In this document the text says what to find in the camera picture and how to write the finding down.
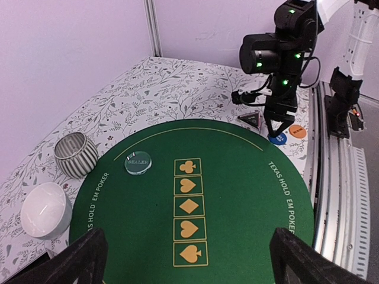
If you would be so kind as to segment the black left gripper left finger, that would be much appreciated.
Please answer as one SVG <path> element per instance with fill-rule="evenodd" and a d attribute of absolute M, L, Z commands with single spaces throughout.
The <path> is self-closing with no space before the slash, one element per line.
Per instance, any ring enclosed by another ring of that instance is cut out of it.
<path fill-rule="evenodd" d="M 54 258 L 7 283 L 102 283 L 107 262 L 105 232 L 93 229 Z"/>

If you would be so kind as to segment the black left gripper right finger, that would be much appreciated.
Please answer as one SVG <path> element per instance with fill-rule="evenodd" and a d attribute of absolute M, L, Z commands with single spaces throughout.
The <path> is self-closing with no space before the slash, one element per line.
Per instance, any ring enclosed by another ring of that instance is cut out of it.
<path fill-rule="evenodd" d="M 286 228 L 275 229 L 269 249 L 275 283 L 288 283 L 286 267 L 302 283 L 367 283 L 324 258 Z"/>

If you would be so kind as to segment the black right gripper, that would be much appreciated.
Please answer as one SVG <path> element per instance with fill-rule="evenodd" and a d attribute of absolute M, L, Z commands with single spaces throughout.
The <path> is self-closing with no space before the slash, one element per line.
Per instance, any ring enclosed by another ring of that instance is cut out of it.
<path fill-rule="evenodd" d="M 287 112 L 296 113 L 297 111 L 297 76 L 271 75 L 268 89 L 271 90 L 271 95 L 266 97 L 264 106 L 264 119 L 267 125 L 269 136 L 271 138 L 274 138 L 271 114 L 284 115 L 287 114 Z M 285 115 L 282 119 L 282 124 L 276 130 L 276 136 L 279 136 L 293 123 L 294 116 Z"/>

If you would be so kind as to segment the blue small blind button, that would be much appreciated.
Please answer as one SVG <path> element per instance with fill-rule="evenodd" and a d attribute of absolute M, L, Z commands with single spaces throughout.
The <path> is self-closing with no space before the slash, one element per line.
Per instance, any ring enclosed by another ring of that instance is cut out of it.
<path fill-rule="evenodd" d="M 276 137 L 271 137 L 269 134 L 268 134 L 268 140 L 272 143 L 272 144 L 275 144 L 277 146 L 281 146 L 281 145 L 285 145 L 287 143 L 287 136 L 285 135 L 285 133 L 281 133 L 279 134 L 278 136 Z"/>

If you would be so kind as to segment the clear acrylic dealer button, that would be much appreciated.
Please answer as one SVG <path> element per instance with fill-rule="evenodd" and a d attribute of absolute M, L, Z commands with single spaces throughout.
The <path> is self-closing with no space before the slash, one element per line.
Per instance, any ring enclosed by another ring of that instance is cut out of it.
<path fill-rule="evenodd" d="M 131 175 L 142 175 L 152 166 L 152 158 L 145 151 L 134 151 L 130 153 L 125 161 L 124 167 L 126 172 Z"/>

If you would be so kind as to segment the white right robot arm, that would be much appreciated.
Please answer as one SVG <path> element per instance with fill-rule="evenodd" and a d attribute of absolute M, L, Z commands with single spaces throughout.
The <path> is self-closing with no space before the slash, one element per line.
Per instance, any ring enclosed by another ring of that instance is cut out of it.
<path fill-rule="evenodd" d="M 268 75 L 264 86 L 271 90 L 266 98 L 264 119 L 271 137 L 279 136 L 294 123 L 296 90 L 311 60 L 317 36 L 332 15 L 346 1 L 285 1 L 274 14 L 275 32 L 250 34 L 239 51 L 242 70 Z M 351 31 L 343 62 L 333 71 L 326 97 L 327 131 L 349 138 L 348 112 L 358 103 L 364 66 L 378 28 L 378 1 L 355 1 Z"/>

